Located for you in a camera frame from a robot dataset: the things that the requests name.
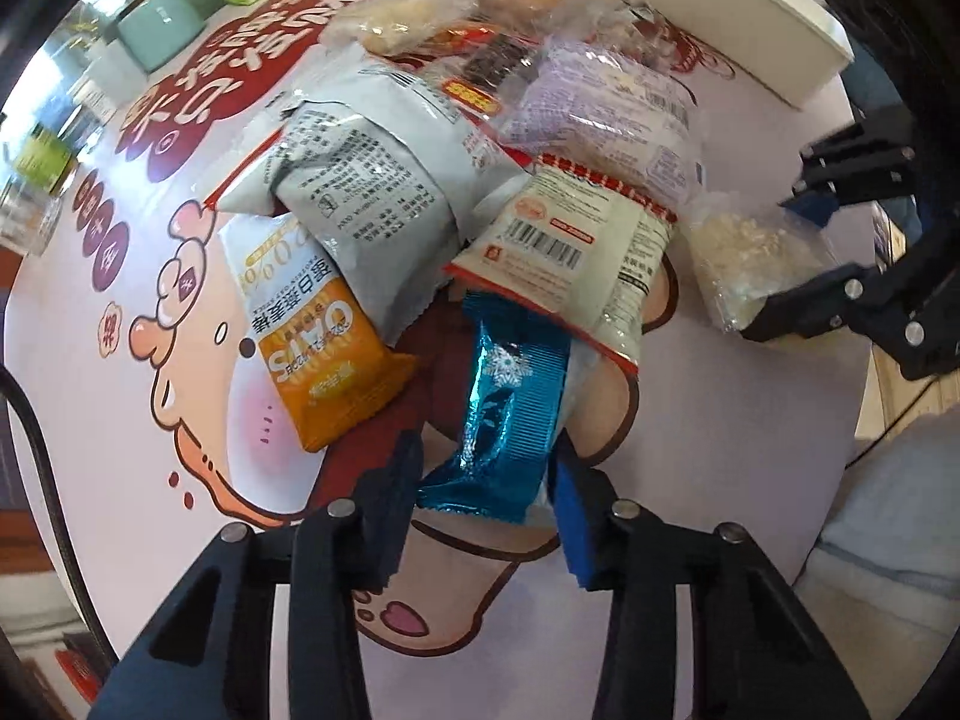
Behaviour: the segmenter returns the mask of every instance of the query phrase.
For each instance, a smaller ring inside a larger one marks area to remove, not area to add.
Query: shiny blue foil packet
[[[467,293],[477,322],[460,448],[421,482],[424,509],[523,523],[553,445],[570,336],[490,293]]]

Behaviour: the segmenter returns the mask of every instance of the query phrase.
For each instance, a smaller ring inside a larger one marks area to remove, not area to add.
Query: barcode
[[[650,103],[654,108],[659,108],[661,111],[666,111],[674,119],[676,119],[680,124],[683,124],[684,129],[690,129],[690,119],[686,108],[680,103],[671,103],[663,95],[658,95],[656,92],[647,90],[647,103]]]
[[[553,260],[558,265],[568,269],[575,269],[584,252],[570,244],[565,244],[559,238],[527,223],[521,218],[515,218],[507,227],[504,236],[511,241],[522,244],[527,250],[535,251],[544,257]]]

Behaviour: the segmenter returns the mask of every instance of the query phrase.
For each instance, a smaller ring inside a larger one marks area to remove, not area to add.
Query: table
[[[345,1],[216,14],[114,119],[46,254],[28,259],[14,285],[6,359],[40,417],[80,567],[120,653],[224,522],[270,527],[349,493],[391,426],[427,416],[434,460],[448,451],[442,434],[456,434],[449,404],[469,332],[440,300],[402,341],[434,364],[421,391],[391,405],[376,430],[325,455],[301,452],[245,335],[216,237],[226,215],[197,202],[206,167],[290,85],[291,67],[309,61]],[[259,55],[244,52],[266,34]],[[675,76],[707,112],[712,189],[773,203],[799,170],[799,148],[850,120],[839,79],[798,112],[691,36],[675,39]],[[841,260],[870,261],[866,209],[841,215],[829,234]],[[606,459],[620,494],[670,522],[742,522],[792,580],[853,445],[869,345],[838,336],[797,353],[724,336],[709,326],[683,241],[668,256],[647,306],[640,382],[611,367],[594,374],[571,426],[578,451]],[[439,331],[451,338],[441,351]],[[29,448],[18,424],[13,432],[61,570]],[[549,529],[463,520],[418,514],[390,587],[355,599],[374,716],[589,717],[608,595],[577,589]],[[284,593],[277,603],[272,708],[282,717]],[[687,627],[679,717],[689,709],[689,650]]]

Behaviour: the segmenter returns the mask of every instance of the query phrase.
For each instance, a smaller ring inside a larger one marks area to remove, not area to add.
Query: metal screw
[[[843,285],[843,291],[850,300],[858,300],[863,294],[863,285],[858,279],[852,278]]]
[[[728,544],[740,544],[750,538],[747,529],[737,522],[721,522],[717,526],[717,533]]]
[[[629,498],[620,498],[613,501],[610,511],[617,519],[637,519],[640,516],[640,504]]]
[[[328,507],[326,507],[326,513],[329,514],[330,517],[336,517],[337,519],[349,517],[356,511],[357,504],[349,498],[337,498],[335,501],[330,501]]]
[[[243,541],[249,532],[250,528],[242,522],[229,522],[227,525],[224,525],[223,528],[220,528],[220,541],[225,541],[227,544],[235,544],[237,541]]]
[[[910,322],[904,329],[904,338],[906,338],[906,343],[909,343],[910,346],[919,346],[923,343],[923,336],[925,335],[923,325],[920,324],[920,322]]]

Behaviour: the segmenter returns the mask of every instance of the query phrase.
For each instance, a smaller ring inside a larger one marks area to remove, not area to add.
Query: black cable
[[[77,562],[77,553],[74,552],[73,542],[70,541],[70,533],[66,527],[64,519],[64,508],[61,506],[61,500],[56,493],[56,480],[54,479],[54,470],[50,466],[50,453],[47,451],[47,443],[43,440],[43,431],[40,429],[40,422],[37,421],[37,415],[34,408],[30,405],[30,400],[21,389],[20,384],[13,378],[11,372],[0,362],[0,394],[6,399],[8,405],[13,408],[20,423],[23,425],[23,431],[27,434],[27,441],[30,442],[30,450],[34,453],[34,464],[37,466],[37,477],[40,477],[40,489],[43,491],[43,502],[47,507],[47,514],[50,515],[50,524],[53,526],[54,539],[56,540],[56,549],[59,550],[61,558],[64,561],[64,570],[66,578],[73,589],[73,594],[77,598],[77,604],[80,607],[80,616],[83,618],[86,627],[93,634],[97,646],[104,653],[104,657],[110,664],[110,667],[117,664],[117,654],[114,652],[110,640],[107,638],[107,632],[104,631],[103,623],[97,616],[93,608],[93,600],[90,600],[90,592],[86,589],[86,582],[83,581],[83,574],[80,573],[80,564]]]
[[[879,437],[878,439],[876,439],[874,442],[872,442],[872,443],[870,444],[870,446],[868,446],[866,449],[864,449],[859,455],[857,455],[855,458],[853,458],[853,459],[844,467],[844,470],[850,470],[850,469],[852,469],[853,466],[855,466],[855,465],[856,465],[857,463],[859,463],[862,459],[864,459],[867,455],[869,455],[872,451],[874,451],[874,449],[877,448],[877,445],[879,445],[880,442],[882,442],[882,440],[885,439],[885,437],[887,437],[887,436],[890,435],[890,431],[891,431],[892,429],[894,429],[894,428],[896,427],[896,425],[899,425],[899,423],[901,423],[902,420],[904,420],[904,417],[907,415],[907,412],[909,412],[909,410],[911,410],[915,405],[917,405],[918,403],[920,403],[920,399],[921,399],[925,394],[927,394],[928,392],[930,392],[930,388],[931,388],[934,384],[936,384],[937,382],[940,381],[940,378],[941,378],[940,376],[937,376],[935,379],[930,379],[930,381],[928,381],[928,382],[926,383],[926,385],[923,387],[923,389],[920,390],[920,392],[917,394],[917,396],[916,396],[913,400],[910,401],[909,405],[908,405],[904,410],[902,410],[902,411],[899,413],[899,415],[896,417],[896,419],[894,419],[893,422],[891,422],[889,425],[887,425],[887,427],[886,427],[886,429],[883,431],[883,433],[880,434],[880,437]]]

